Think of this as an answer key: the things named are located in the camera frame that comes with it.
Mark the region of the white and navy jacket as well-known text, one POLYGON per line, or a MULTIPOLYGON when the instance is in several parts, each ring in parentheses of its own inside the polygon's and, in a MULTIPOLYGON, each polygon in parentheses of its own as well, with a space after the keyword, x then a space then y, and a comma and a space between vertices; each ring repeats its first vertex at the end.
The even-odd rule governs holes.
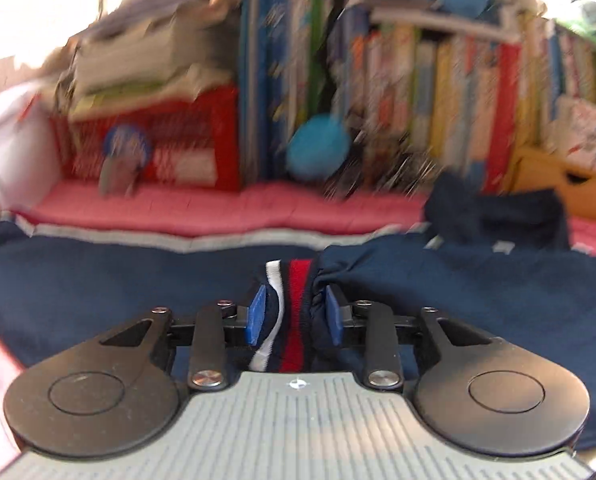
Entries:
POLYGON ((452 174, 436 183, 425 226, 363 244, 314 250, 296 236, 185 252, 36 234, 0 220, 0 338, 25 366, 154 307, 193 315, 220 299, 266 293, 260 337, 271 372, 360 367, 327 328, 325 289, 388 304, 434 307, 576 374, 591 396, 583 448, 596 447, 596 257, 570 244, 552 190, 477 195, 452 174))

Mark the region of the pink rabbit print towel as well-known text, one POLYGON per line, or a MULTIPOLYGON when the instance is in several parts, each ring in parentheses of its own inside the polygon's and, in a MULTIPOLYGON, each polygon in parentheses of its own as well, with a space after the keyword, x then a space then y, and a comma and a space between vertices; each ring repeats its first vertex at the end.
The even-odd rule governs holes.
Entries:
POLYGON ((153 306, 191 314, 240 299, 263 265, 306 258, 336 282, 412 314, 424 306, 500 335, 576 373, 591 395, 580 439, 596 448, 596 223, 535 238, 438 238, 419 200, 329 202, 287 184, 230 195, 144 188, 101 198, 62 183, 28 211, 0 214, 0 470, 17 455, 3 394, 25 366, 153 306))

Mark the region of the miniature bicycle model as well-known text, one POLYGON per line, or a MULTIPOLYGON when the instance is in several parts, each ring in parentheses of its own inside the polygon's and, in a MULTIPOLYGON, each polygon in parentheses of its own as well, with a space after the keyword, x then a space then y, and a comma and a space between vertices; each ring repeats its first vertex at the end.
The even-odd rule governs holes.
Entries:
POLYGON ((361 130, 322 193, 330 200, 346 200, 361 190, 412 196, 430 190, 441 170, 427 148, 414 148, 407 133, 392 136, 361 130))

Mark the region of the blue plush ball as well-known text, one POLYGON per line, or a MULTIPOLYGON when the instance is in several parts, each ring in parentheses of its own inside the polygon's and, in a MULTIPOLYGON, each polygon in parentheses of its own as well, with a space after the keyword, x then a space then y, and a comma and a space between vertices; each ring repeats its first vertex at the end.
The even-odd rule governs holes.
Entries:
POLYGON ((286 151, 288 173, 298 181, 330 178, 346 161, 351 139, 336 118, 315 115, 298 128, 286 151))

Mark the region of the red plastic basket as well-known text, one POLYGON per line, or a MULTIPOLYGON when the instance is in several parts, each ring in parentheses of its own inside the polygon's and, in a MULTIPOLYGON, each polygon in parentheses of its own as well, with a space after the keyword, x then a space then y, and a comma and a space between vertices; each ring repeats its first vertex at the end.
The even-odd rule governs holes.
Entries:
POLYGON ((50 121, 63 175, 96 181, 106 158, 132 148, 142 158, 142 182, 237 192, 237 104, 237 89, 227 84, 193 101, 165 100, 115 116, 69 120, 54 112, 50 121))

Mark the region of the row of upright books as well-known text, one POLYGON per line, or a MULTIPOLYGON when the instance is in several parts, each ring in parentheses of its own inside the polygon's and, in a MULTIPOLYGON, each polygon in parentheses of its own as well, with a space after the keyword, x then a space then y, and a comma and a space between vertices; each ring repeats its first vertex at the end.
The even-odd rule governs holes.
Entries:
POLYGON ((514 147, 556 151, 560 96, 596 105, 596 0, 494 0, 478 18, 438 0, 243 0, 240 178, 289 178, 315 115, 407 133, 474 188, 502 188, 514 147))

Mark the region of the wooden desk drawer organizer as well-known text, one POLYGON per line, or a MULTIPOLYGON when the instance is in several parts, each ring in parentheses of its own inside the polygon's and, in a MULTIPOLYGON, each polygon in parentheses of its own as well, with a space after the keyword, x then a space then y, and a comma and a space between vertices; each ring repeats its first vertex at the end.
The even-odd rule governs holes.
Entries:
POLYGON ((508 176, 508 192, 552 188, 568 214, 596 221, 596 171, 564 162, 536 148, 519 148, 508 176))

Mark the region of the stack of papers and notebooks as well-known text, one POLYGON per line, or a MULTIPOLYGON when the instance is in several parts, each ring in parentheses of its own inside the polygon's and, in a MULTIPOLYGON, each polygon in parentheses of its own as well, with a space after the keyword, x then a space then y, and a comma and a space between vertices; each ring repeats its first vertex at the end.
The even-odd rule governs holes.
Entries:
POLYGON ((69 67, 43 104, 71 120, 166 99, 196 99, 235 80, 240 16, 208 0, 124 0, 76 36, 69 67))

